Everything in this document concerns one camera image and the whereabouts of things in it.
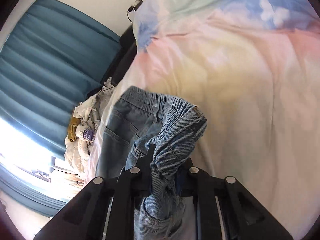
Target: power cord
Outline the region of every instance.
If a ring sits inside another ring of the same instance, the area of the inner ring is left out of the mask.
[[[133,22],[130,20],[130,18],[129,18],[129,11],[127,11],[127,17],[128,17],[128,20],[129,20],[131,23],[133,23]]]
[[[128,20],[129,20],[131,23],[132,23],[132,20],[130,20],[129,13],[132,12],[132,11],[136,12],[142,3],[143,3],[142,0],[136,0],[136,1],[134,2],[134,4],[131,5],[131,6],[129,7],[129,9],[127,10],[127,18],[128,18]]]

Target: metal screw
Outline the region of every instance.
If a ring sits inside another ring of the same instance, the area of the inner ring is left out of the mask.
[[[96,177],[93,179],[94,184],[101,184],[103,182],[103,178],[101,177]]]
[[[236,179],[234,177],[232,177],[232,176],[227,177],[226,180],[230,184],[234,184],[236,182]]]
[[[197,167],[191,167],[189,169],[190,173],[198,173],[199,172],[199,169]]]
[[[130,169],[130,172],[133,174],[139,173],[140,169],[138,167],[133,167]]]

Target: white garment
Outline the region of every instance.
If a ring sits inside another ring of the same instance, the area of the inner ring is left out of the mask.
[[[93,148],[93,141],[90,142],[84,139],[83,133],[86,129],[94,130],[95,133],[97,132],[100,126],[100,107],[103,107],[103,111],[115,88],[110,83],[111,78],[105,82],[100,92],[75,107],[73,116],[81,118],[81,122],[76,129],[77,139],[74,142],[70,142],[68,136],[65,139],[67,148],[64,155],[65,160],[78,171],[78,174],[82,177],[86,174],[90,152]]]

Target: blue jeans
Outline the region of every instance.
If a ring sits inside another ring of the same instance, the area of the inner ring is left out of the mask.
[[[191,155],[207,122],[197,106],[130,87],[114,105],[105,128],[97,176],[119,176],[156,144],[151,163],[152,195],[135,212],[137,239],[177,239],[185,200],[175,193],[174,174]]]

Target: tie-dye bedding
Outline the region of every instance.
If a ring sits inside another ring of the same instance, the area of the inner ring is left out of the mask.
[[[104,111],[86,181],[129,86],[177,95],[208,119],[194,164],[235,176],[302,238],[320,214],[319,30],[307,0],[145,1],[138,54]]]

